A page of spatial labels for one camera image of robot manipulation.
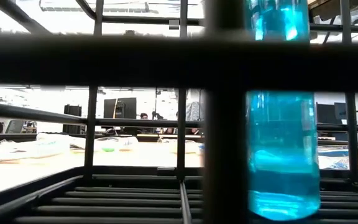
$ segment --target blue liquid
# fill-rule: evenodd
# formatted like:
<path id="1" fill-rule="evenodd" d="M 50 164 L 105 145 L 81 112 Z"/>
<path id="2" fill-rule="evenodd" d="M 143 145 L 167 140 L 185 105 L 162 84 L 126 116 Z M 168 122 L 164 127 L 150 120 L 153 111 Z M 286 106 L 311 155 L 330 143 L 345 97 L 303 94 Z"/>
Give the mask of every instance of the blue liquid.
<path id="1" fill-rule="evenodd" d="M 246 0 L 246 29 L 255 40 L 309 41 L 307 0 Z"/>
<path id="2" fill-rule="evenodd" d="M 249 207 L 287 221 L 320 206 L 313 93 L 249 94 Z"/>

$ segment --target black metal rack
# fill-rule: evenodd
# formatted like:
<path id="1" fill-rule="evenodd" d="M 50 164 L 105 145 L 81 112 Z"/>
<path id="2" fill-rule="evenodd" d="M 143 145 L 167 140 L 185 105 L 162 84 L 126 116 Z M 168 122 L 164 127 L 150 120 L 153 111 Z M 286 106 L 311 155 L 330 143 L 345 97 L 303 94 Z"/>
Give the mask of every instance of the black metal rack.
<path id="1" fill-rule="evenodd" d="M 96 1 L 96 11 L 92 11 L 84 0 L 76 1 L 95 20 L 96 36 L 101 35 L 103 22 L 169 24 L 169 20 L 177 20 L 104 16 L 103 0 Z M 183 39 L 186 37 L 187 26 L 200 24 L 200 20 L 187 18 L 186 5 L 186 0 L 181 0 L 180 34 Z M 243 43 L 241 35 L 238 39 L 232 35 L 224 35 L 226 31 L 241 29 L 244 18 L 242 8 L 239 7 L 241 5 L 240 0 L 208 1 L 206 19 L 203 21 L 206 37 L 203 39 L 67 38 L 45 35 L 50 33 L 19 7 L 8 0 L 1 0 L 0 10 L 31 33 L 45 36 L 0 37 L 0 83 L 87 85 L 89 105 L 87 119 L 0 105 L 2 117 L 88 126 L 84 166 L 0 192 L 0 223 L 200 223 L 201 220 L 203 223 L 269 223 L 249 214 L 247 209 L 247 155 L 243 141 L 246 130 L 243 124 L 246 102 L 244 92 L 250 89 L 347 92 L 347 125 L 319 125 L 318 129 L 349 133 L 350 170 L 321 171 L 321 210 L 301 222 L 358 223 L 358 125 L 354 98 L 354 93 L 358 91 L 358 78 L 348 78 L 352 80 L 351 87 L 348 86 L 348 80 L 342 80 L 338 85 L 337 77 L 330 73 L 351 73 L 355 68 L 327 68 L 321 74 L 316 74 L 317 78 L 310 80 L 310 85 L 304 86 L 288 86 L 289 83 L 304 83 L 304 76 L 282 74 L 274 82 L 266 82 L 263 76 L 244 74 L 245 71 L 256 72 L 257 68 L 265 66 L 261 58 L 270 61 L 267 69 L 272 70 L 285 68 L 287 62 L 297 62 L 298 67 L 306 68 L 324 64 L 327 59 L 342 65 L 357 64 L 358 46 L 322 48 L 296 44 Z M 358 32 L 358 27 L 350 26 L 349 0 L 342 0 L 341 8 L 341 26 L 311 24 L 311 30 L 342 31 L 343 43 L 350 44 L 350 34 Z M 113 55 L 107 56 L 102 52 L 112 52 Z M 266 58 L 267 52 L 271 55 L 270 58 Z M 46 60 L 49 67 L 43 66 Z M 128 65 L 133 61 L 138 64 L 136 67 L 131 65 L 132 70 L 128 71 Z M 167 75 L 166 68 L 172 63 L 180 66 Z M 156 70 L 150 66 L 156 64 L 163 69 Z M 126 75 L 93 75 L 108 70 L 111 66 L 114 66 L 115 74 Z M 70 78 L 71 73 L 78 74 L 75 80 Z M 143 79 L 144 73 L 150 74 L 147 82 Z M 210 73 L 224 74 L 225 79 L 212 80 L 208 78 Z M 318 77 L 323 77 L 324 83 L 319 82 Z M 177 87 L 180 89 L 179 119 L 96 119 L 96 94 L 101 85 Z M 183 119 L 186 103 L 183 92 L 185 88 L 192 87 L 205 88 L 208 92 L 204 169 L 185 167 L 185 128 L 200 125 L 187 123 Z M 220 105 L 227 98 L 237 102 L 232 108 L 235 113 L 229 118 L 224 116 L 225 109 Z M 123 124 L 178 127 L 177 167 L 94 166 L 95 125 Z M 236 134 L 236 141 L 225 141 L 225 138 L 233 138 L 232 134 L 220 131 L 225 129 Z M 230 148 L 231 153 L 224 153 L 223 148 Z M 203 179 L 199 176 L 200 172 L 204 174 Z"/>

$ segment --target plastic bottle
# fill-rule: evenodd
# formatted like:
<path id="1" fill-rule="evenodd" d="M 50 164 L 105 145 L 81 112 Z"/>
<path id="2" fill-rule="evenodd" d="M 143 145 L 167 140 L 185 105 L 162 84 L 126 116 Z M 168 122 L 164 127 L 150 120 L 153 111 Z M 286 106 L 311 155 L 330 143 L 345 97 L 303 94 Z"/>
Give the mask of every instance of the plastic bottle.
<path id="1" fill-rule="evenodd" d="M 247 95 L 249 207 L 275 221 L 314 214 L 320 206 L 314 95 Z"/>
<path id="2" fill-rule="evenodd" d="M 245 0 L 246 30 L 255 40 L 309 42 L 307 0 Z"/>

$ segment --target green object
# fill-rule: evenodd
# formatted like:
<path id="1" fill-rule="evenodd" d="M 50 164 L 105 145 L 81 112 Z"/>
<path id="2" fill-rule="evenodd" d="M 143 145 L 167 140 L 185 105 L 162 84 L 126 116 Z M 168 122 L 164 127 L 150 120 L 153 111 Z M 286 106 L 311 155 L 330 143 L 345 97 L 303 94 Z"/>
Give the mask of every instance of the green object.
<path id="1" fill-rule="evenodd" d="M 115 148 L 102 148 L 104 152 L 114 152 Z"/>

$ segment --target wooden table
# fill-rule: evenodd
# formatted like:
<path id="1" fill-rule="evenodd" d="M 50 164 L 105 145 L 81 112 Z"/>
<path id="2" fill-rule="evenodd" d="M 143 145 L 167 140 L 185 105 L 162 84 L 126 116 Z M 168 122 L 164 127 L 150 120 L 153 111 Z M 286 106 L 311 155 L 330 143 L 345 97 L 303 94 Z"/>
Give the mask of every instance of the wooden table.
<path id="1" fill-rule="evenodd" d="M 170 149 L 172 146 L 168 145 L 156 142 L 140 142 L 131 151 L 95 152 L 93 164 L 175 167 L 177 155 L 172 153 L 173 149 Z M 72 150 L 68 153 L 42 159 L 0 162 L 0 191 L 72 167 L 83 166 L 84 158 L 84 150 Z M 201 156 L 187 154 L 185 165 L 187 167 L 202 166 Z"/>

